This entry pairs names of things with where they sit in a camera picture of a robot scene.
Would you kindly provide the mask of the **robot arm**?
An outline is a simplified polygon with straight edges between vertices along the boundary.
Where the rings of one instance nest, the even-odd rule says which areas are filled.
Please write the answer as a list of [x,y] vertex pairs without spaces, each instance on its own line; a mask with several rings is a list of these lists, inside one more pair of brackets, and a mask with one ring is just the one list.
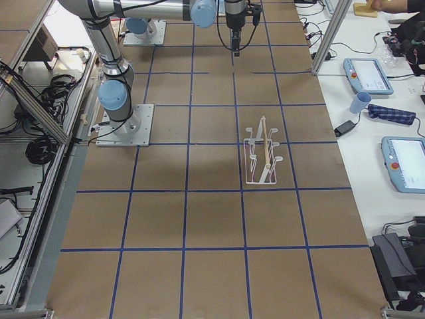
[[248,14],[245,1],[61,1],[60,4],[82,21],[102,61],[106,82],[99,88],[98,98],[113,134],[120,137],[135,134],[141,119],[131,102],[133,69],[122,55],[111,26],[112,17],[174,19],[207,28],[218,22],[223,7],[226,25],[232,31],[230,49],[239,55],[241,31]]
[[145,18],[127,18],[127,33],[124,43],[127,45],[147,45],[157,34],[155,22]]

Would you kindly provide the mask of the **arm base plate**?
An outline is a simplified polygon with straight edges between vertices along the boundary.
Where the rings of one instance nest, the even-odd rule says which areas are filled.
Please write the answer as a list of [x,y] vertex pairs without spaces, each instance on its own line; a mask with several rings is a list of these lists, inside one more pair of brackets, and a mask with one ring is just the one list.
[[100,128],[100,137],[95,140],[96,145],[100,147],[147,147],[154,107],[154,104],[134,105],[132,117],[123,126],[121,123],[112,121]]
[[127,47],[161,46],[165,39],[166,21],[128,18],[123,45]]

